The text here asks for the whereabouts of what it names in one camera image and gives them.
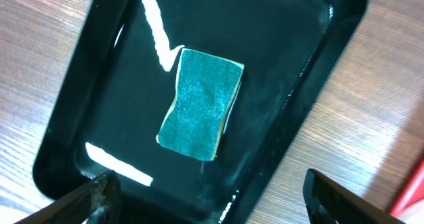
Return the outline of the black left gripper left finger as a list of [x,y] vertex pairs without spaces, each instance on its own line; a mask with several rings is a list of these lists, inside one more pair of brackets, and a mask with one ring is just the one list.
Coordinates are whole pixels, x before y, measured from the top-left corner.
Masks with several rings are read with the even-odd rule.
[[118,223],[120,214],[121,183],[109,170],[17,224]]

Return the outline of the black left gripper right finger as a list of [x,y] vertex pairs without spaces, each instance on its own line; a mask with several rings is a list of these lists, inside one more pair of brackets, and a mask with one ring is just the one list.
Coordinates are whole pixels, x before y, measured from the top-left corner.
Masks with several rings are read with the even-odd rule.
[[316,169],[308,169],[303,198],[312,224],[402,224]]

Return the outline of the white plate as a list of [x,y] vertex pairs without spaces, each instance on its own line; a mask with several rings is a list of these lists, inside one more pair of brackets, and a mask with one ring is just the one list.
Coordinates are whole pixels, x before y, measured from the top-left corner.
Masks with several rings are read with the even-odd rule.
[[404,209],[398,219],[405,224],[424,224],[424,200],[422,199]]

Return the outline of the green yellow sponge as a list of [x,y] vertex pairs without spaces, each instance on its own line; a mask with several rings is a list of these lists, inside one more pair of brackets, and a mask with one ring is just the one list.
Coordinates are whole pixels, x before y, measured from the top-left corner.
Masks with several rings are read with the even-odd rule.
[[214,160],[243,72],[241,63],[182,49],[175,97],[156,135],[157,143],[196,160]]

